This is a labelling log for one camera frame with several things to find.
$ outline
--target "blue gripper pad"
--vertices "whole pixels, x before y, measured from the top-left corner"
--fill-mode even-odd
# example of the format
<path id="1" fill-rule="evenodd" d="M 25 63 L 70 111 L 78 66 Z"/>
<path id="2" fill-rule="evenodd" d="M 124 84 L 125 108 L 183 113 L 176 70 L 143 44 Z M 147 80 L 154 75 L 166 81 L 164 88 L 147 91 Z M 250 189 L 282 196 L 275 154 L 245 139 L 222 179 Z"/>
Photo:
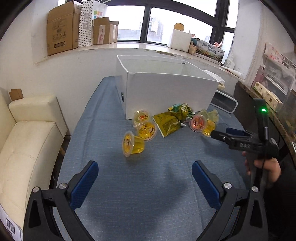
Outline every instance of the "blue gripper pad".
<path id="1" fill-rule="evenodd" d="M 233 129 L 230 127 L 226 128 L 226 133 L 234 135 L 234 136 L 250 136 L 250 134 L 246 133 L 245 131 Z"/>
<path id="2" fill-rule="evenodd" d="M 90 161 L 80 173 L 73 176 L 67 190 L 69 205 L 73 210 L 81 207 L 98 174 L 98 164 Z"/>
<path id="3" fill-rule="evenodd" d="M 209 206 L 219 210 L 221 207 L 220 200 L 224 195 L 220 179 L 215 174 L 210 173 L 201 161 L 195 161 L 192 164 L 192 175 Z"/>

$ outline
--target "hand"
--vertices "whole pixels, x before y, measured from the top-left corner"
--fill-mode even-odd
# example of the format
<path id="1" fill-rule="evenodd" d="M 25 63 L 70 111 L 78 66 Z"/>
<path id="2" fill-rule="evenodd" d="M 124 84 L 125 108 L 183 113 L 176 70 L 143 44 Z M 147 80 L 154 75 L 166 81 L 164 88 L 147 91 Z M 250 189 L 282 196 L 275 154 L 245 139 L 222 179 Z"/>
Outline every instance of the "hand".
<path id="1" fill-rule="evenodd" d="M 246 156 L 246 154 L 247 153 L 245 151 L 243 151 L 242 155 Z M 244 165 L 246 166 L 246 169 L 247 169 L 247 175 L 250 176 L 251 172 L 250 172 L 250 168 L 249 168 L 249 164 L 248 164 L 247 159 L 245 160 Z M 255 160 L 254 161 L 255 167 L 262 168 L 262 165 L 263 165 L 263 160 Z M 279 177 L 281 175 L 281 167 L 279 166 L 277 159 L 271 158 L 271 159 L 265 160 L 264 169 L 268 170 L 268 182 L 270 184 L 275 183 L 279 179 Z"/>

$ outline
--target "cream sofa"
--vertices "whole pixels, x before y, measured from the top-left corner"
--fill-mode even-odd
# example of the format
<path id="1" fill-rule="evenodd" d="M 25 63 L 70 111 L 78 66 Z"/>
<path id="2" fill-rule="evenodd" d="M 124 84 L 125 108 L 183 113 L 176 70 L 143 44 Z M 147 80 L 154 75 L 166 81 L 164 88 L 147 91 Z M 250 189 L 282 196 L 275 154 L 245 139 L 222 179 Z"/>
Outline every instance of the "cream sofa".
<path id="1" fill-rule="evenodd" d="M 0 204 L 23 229 L 35 186 L 48 189 L 67 132 L 55 96 L 10 103 L 0 93 Z"/>

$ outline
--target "glass panel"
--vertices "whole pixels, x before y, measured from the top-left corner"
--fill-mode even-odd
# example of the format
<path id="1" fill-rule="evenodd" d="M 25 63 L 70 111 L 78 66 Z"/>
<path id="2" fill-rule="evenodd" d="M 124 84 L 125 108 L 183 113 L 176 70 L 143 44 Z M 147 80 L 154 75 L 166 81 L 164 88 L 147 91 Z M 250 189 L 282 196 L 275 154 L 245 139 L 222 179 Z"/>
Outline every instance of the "glass panel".
<path id="1" fill-rule="evenodd" d="M 119 21 L 118 39 L 140 40 L 144 6 L 109 6 L 106 17 Z"/>
<path id="2" fill-rule="evenodd" d="M 217 0 L 173 0 L 175 2 L 180 2 L 188 6 L 194 7 L 201 10 L 211 16 L 215 16 Z"/>
<path id="3" fill-rule="evenodd" d="M 147 41 L 168 44 L 176 23 L 184 25 L 184 32 L 195 34 L 196 38 L 206 42 L 210 41 L 212 26 L 186 15 L 160 8 L 151 9 Z"/>
<path id="4" fill-rule="evenodd" d="M 237 25 L 237 14 L 239 11 L 239 0 L 229 0 L 229 11 L 226 27 L 235 28 Z"/>
<path id="5" fill-rule="evenodd" d="M 223 42 L 221 45 L 221 49 L 225 51 L 224 57 L 222 59 L 222 63 L 225 62 L 225 60 L 228 57 L 231 45 L 232 45 L 232 40 L 233 40 L 233 33 L 225 32 L 224 37 L 223 37 Z"/>

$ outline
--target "jelly cup lid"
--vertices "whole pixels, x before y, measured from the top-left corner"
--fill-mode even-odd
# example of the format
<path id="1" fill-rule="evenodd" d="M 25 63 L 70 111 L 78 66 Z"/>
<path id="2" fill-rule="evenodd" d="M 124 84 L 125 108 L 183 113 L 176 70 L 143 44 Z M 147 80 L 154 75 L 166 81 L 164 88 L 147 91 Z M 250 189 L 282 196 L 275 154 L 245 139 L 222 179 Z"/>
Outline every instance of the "jelly cup lid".
<path id="1" fill-rule="evenodd" d="M 146 110 L 139 110 L 133 116 L 133 126 L 136 127 L 140 122 L 149 121 L 150 113 Z"/>
<path id="2" fill-rule="evenodd" d="M 157 126 L 151 121 L 144 121 L 138 124 L 137 134 L 144 141 L 150 141 L 157 133 Z"/>
<path id="3" fill-rule="evenodd" d="M 206 126 L 207 120 L 201 115 L 195 115 L 189 122 L 189 126 L 193 131 L 201 132 Z"/>
<path id="4" fill-rule="evenodd" d="M 132 153 L 134 145 L 134 135 L 131 131 L 127 131 L 124 134 L 122 140 L 122 152 L 126 157 L 130 156 L 130 154 Z"/>

